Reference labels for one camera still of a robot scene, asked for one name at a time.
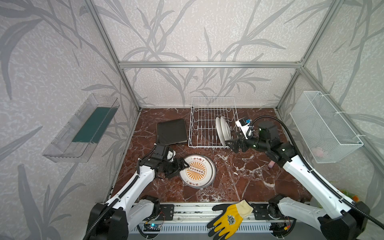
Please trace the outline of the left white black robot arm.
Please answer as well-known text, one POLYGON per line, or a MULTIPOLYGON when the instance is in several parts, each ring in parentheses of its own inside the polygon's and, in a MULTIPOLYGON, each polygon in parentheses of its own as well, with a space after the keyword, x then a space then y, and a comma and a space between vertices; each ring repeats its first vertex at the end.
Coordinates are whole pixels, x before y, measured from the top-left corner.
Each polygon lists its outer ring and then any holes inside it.
POLYGON ((128 182, 104 204, 96 204, 90 213, 85 240, 126 240, 130 231, 144 219, 159 215, 157 198, 139 199, 144 189, 159 174, 167 179, 177 176, 189 164, 177 158, 169 145, 155 144, 143 158, 128 182))

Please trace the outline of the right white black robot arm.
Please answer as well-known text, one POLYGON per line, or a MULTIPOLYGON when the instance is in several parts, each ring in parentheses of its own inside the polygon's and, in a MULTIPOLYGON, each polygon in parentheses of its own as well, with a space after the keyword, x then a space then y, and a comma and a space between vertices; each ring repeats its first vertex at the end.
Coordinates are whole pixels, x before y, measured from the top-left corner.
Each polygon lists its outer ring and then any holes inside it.
POLYGON ((242 118, 236 121, 240 131, 234 139, 226 120, 216 118, 216 129, 221 143, 234 153, 253 149, 267 157, 298 180, 319 202, 320 208, 294 201, 283 195, 270 199, 270 213, 275 217, 286 216, 299 220, 317 230, 328 240, 355 240, 366 229, 368 221, 380 228, 384 225, 370 215, 370 208, 355 202, 324 177, 305 160, 295 142, 282 143, 275 118, 259 124, 259 135, 254 137, 254 123, 242 118))

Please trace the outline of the purple pink brush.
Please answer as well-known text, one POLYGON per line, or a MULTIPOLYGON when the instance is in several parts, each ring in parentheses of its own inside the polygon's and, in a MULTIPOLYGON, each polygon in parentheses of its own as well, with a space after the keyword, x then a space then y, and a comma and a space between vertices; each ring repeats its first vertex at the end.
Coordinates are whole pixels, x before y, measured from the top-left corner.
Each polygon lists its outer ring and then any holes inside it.
POLYGON ((269 164, 268 164, 268 168, 273 168, 275 165, 275 162, 274 161, 270 161, 269 164))

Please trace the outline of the green circuit board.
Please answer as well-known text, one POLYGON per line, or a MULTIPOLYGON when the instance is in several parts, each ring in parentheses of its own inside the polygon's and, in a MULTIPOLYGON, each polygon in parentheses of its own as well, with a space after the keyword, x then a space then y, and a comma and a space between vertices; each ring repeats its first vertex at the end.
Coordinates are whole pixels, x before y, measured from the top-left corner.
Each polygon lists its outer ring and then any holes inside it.
POLYGON ((164 223, 160 222, 155 222, 155 223, 150 223, 146 222, 143 225, 143 232, 144 233, 158 233, 161 231, 164 223))

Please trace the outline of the pink object in basket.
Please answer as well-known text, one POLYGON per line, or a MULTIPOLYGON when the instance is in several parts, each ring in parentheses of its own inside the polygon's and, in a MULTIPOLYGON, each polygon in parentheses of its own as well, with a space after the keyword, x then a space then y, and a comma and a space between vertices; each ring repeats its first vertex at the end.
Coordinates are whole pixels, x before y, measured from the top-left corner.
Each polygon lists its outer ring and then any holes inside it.
POLYGON ((316 158, 323 158, 326 155, 326 152, 321 147, 312 148, 312 154, 316 158))

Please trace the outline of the yellow black work glove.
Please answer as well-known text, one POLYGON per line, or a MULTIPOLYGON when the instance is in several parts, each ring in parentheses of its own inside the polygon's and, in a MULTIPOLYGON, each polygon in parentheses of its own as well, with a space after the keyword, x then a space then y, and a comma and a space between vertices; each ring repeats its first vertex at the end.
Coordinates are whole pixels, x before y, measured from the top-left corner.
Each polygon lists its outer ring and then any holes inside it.
POLYGON ((207 224, 207 228, 210 229, 208 236, 214 240, 228 240, 254 208, 246 200, 242 200, 235 204, 216 205, 212 207, 212 211, 222 213, 207 224))

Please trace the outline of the artificial flower plant pot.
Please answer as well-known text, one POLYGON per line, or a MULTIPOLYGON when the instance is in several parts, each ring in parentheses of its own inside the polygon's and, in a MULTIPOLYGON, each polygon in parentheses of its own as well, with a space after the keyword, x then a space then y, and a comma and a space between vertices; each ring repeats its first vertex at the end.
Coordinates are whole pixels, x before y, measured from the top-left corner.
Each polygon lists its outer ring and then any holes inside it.
POLYGON ((344 195, 346 195, 347 197, 349 197, 349 198, 351 198, 354 202, 359 202, 360 201, 360 198, 357 196, 357 195, 355 195, 355 194, 353 194, 353 193, 351 193, 351 192, 349 192, 349 191, 347 191, 347 190, 340 190, 344 195))

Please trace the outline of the aluminium mounting rail base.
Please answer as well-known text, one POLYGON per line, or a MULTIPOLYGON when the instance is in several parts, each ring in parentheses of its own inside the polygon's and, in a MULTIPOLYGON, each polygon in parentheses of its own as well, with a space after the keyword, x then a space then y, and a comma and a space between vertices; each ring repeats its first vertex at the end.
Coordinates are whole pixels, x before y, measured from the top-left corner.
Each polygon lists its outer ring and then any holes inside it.
MULTIPOLYGON (((143 220, 129 233, 130 239, 160 240, 167 236, 175 239, 190 239, 199 235, 208 239, 210 229, 207 224, 222 211, 214 212, 212 207, 217 203, 162 203, 160 213, 154 219, 143 220), (158 233, 144 233, 143 225, 146 222, 164 223, 158 233)), ((243 220, 233 239, 241 236, 262 235, 263 239, 272 240, 323 240, 324 235, 317 229, 305 224, 295 217, 283 217, 272 212, 267 202, 255 202, 247 218, 243 220)))

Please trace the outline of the clear acrylic wall shelf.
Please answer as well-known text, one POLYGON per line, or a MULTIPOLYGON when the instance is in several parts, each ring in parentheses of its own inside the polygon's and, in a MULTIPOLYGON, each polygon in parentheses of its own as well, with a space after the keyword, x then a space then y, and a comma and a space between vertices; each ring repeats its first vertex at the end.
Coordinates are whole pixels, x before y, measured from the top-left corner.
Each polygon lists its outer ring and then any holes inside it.
POLYGON ((117 97, 90 94, 43 151, 54 163, 86 163, 120 107, 117 97))

